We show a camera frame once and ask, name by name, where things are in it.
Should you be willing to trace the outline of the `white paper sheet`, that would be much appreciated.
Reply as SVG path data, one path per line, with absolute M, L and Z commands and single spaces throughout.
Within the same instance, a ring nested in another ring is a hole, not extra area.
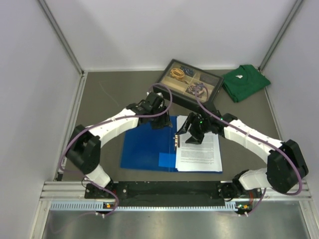
M 191 137 L 189 132 L 178 135 L 176 144 L 175 167 L 179 172 L 216 172 L 222 173 L 222 160 L 219 137 L 206 133 L 199 145 L 186 143 Z

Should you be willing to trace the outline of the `blue plastic folder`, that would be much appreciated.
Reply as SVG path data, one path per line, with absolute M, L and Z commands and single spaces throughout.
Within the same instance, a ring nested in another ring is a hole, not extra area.
M 172 127 L 153 130 L 150 124 L 129 130 L 125 134 L 121 167 L 137 170 L 179 172 L 175 167 L 176 150 L 174 136 L 176 119 L 172 116 Z

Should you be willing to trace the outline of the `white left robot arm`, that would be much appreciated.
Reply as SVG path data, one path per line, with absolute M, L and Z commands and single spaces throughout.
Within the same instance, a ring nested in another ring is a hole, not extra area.
M 101 148 L 111 139 L 150 123 L 153 129 L 171 127 L 168 107 L 161 93 L 148 92 L 139 103 L 132 103 L 117 115 L 95 125 L 74 128 L 62 157 L 70 160 L 80 172 L 96 185 L 101 197 L 109 197 L 113 191 L 111 177 L 100 165 Z

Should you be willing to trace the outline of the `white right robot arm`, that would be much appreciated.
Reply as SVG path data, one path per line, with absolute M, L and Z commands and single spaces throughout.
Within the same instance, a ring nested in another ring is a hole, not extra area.
M 190 113 L 176 120 L 176 164 L 181 172 L 223 171 L 219 138 L 241 145 L 261 160 L 266 167 L 240 171 L 232 181 L 236 196 L 244 197 L 251 190 L 271 188 L 278 193 L 298 195 L 308 170 L 299 148 L 293 141 L 268 137 L 244 124 L 232 114 Z

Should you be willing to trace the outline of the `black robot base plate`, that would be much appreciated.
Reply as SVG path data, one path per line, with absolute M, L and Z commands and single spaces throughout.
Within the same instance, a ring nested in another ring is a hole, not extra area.
M 226 199 L 261 197 L 260 189 L 246 191 L 231 182 L 220 181 L 112 181 L 105 188 L 119 198 L 121 205 L 222 203 Z

